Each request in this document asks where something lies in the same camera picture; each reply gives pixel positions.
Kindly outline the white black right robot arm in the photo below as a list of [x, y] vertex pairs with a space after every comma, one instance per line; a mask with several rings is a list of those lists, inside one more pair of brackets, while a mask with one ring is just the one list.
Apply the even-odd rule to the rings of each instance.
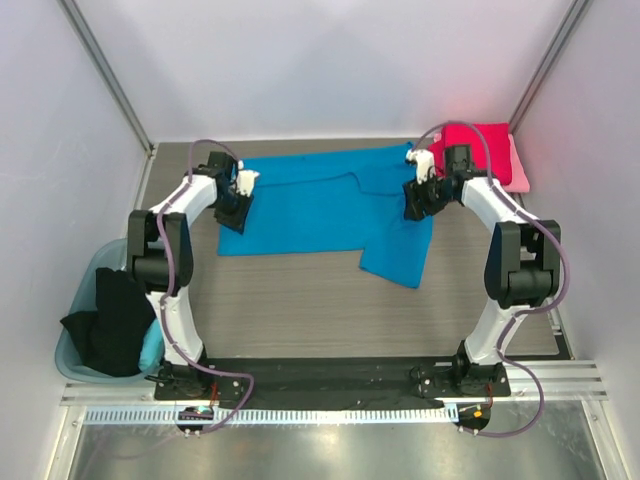
[[406, 219], [425, 220], [458, 202], [491, 235], [484, 268], [488, 297], [484, 310], [449, 367], [416, 369], [420, 394], [425, 398], [507, 396], [506, 346], [531, 310], [559, 290], [560, 227], [521, 209], [489, 171], [475, 166], [468, 145], [446, 148], [442, 174], [436, 172], [435, 156], [428, 149], [410, 149], [406, 162], [416, 169], [415, 178], [403, 186]]

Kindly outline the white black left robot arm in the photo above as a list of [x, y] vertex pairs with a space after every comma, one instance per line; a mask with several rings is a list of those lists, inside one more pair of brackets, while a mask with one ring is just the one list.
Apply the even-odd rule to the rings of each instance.
[[211, 209], [220, 225], [242, 234], [259, 177], [232, 155], [212, 152], [205, 164], [188, 168], [167, 198], [129, 215], [126, 271], [153, 307], [163, 338], [160, 370], [152, 378], [160, 399], [198, 400], [213, 388], [189, 297], [195, 267], [191, 227]]

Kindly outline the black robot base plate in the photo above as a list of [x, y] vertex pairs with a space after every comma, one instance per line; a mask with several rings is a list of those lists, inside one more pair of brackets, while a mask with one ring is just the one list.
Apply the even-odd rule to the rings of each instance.
[[460, 355], [364, 358], [222, 358], [204, 365], [231, 378], [163, 364], [157, 400], [207, 400], [217, 388], [223, 408], [248, 395], [246, 409], [373, 410], [431, 408], [441, 398], [508, 397], [504, 366], [480, 366]]

